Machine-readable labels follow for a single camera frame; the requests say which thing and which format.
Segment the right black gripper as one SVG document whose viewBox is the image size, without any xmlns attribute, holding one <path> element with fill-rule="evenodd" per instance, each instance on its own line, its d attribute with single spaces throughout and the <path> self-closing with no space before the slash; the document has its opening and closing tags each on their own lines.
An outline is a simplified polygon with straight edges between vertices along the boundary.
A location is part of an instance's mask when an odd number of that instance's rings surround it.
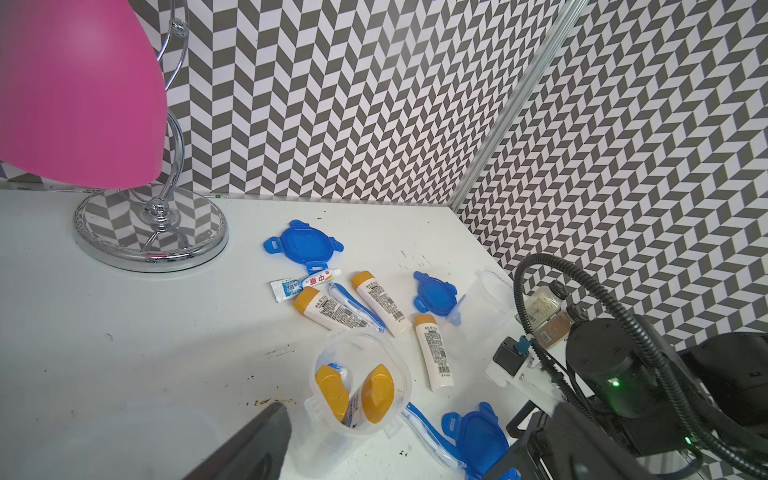
<svg viewBox="0 0 768 480">
<path fill-rule="evenodd" d="M 648 471 L 573 405 L 536 414 L 523 436 L 483 475 L 500 479 L 646 479 Z"/>
</svg>

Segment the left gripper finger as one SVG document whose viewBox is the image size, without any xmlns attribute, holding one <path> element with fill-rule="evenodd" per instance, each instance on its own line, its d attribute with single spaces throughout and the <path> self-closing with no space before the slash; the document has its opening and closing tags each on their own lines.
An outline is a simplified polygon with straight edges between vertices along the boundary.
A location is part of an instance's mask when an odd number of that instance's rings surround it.
<svg viewBox="0 0 768 480">
<path fill-rule="evenodd" d="M 286 406 L 272 402 L 185 479 L 278 479 L 291 433 Z"/>
</svg>

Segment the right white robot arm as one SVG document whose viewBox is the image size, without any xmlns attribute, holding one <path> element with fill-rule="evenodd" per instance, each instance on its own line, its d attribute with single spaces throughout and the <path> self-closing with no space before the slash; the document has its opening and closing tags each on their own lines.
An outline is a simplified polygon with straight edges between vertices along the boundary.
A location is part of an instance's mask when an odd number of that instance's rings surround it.
<svg viewBox="0 0 768 480">
<path fill-rule="evenodd" d="M 527 270 L 545 265 L 583 287 L 605 316 L 571 328 L 558 363 L 534 335 Z M 527 401 L 508 424 L 512 446 L 488 469 L 499 479 L 648 479 L 641 459 L 688 452 L 673 479 L 697 474 L 706 454 L 754 479 L 767 475 L 767 338 L 721 334 L 677 352 L 581 267 L 548 253 L 513 274 L 524 330 L 490 364 Z"/>
</svg>

